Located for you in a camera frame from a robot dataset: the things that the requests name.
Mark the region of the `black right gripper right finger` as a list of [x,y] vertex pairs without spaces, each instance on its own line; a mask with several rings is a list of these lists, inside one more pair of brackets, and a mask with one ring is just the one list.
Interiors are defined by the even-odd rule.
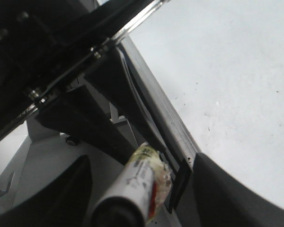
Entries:
[[204,153],[196,154],[193,173],[203,227],[284,227],[284,209],[242,185]]

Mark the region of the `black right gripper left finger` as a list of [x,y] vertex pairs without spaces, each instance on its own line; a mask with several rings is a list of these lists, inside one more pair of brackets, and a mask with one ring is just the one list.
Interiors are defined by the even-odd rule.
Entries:
[[0,227],[80,227],[92,191],[90,159],[77,158],[37,194],[0,215]]

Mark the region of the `black robot arm with bolts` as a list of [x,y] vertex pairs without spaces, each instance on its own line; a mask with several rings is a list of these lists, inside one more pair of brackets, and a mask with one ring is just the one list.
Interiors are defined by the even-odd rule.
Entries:
[[284,0],[0,0],[0,227],[284,227]]

